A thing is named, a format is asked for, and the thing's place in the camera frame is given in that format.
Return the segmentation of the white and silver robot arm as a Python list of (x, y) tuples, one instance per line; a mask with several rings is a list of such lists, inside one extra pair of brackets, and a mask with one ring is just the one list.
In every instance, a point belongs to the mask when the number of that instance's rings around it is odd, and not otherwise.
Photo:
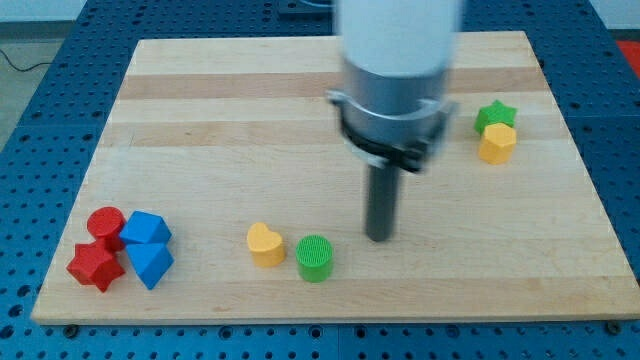
[(447, 77), (464, 4), (339, 0), (342, 85), (328, 98), (340, 131), (373, 172), (420, 171), (440, 146), (453, 105)]

